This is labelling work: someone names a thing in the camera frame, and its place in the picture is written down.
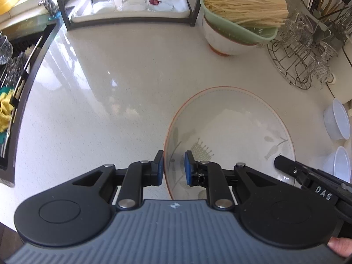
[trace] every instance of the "teal cloth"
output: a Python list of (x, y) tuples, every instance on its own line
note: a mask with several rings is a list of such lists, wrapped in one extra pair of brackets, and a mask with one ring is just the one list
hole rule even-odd
[[(12, 87), (3, 87), (3, 88), (1, 88), (0, 89), (0, 95), (3, 92), (8, 94), (11, 89), (13, 89), (13, 88)], [(2, 143), (5, 141), (5, 137), (6, 137), (6, 130), (4, 132), (0, 133), (0, 145), (2, 145)]]

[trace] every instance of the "wooden floor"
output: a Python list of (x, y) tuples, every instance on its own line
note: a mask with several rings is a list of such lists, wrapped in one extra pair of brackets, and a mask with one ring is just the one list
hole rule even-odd
[(0, 259), (6, 260), (22, 245), (18, 233), (0, 223)]

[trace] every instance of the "yellow cloth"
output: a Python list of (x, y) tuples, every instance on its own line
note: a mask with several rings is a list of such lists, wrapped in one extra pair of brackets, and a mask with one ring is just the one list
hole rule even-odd
[(13, 89), (8, 94), (5, 92), (0, 94), (0, 133), (4, 132), (11, 122), (13, 106), (10, 104), (10, 99), (12, 94)]

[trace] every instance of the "red object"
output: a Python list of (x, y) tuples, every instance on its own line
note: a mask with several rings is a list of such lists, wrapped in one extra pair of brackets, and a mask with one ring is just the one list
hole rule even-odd
[(149, 0), (149, 3), (152, 5), (159, 5), (160, 1), (159, 0)]

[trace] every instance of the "noodles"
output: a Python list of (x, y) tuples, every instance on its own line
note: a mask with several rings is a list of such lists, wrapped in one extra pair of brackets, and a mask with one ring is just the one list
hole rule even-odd
[(288, 16), (286, 0), (204, 0), (204, 5), (244, 27), (280, 27)]

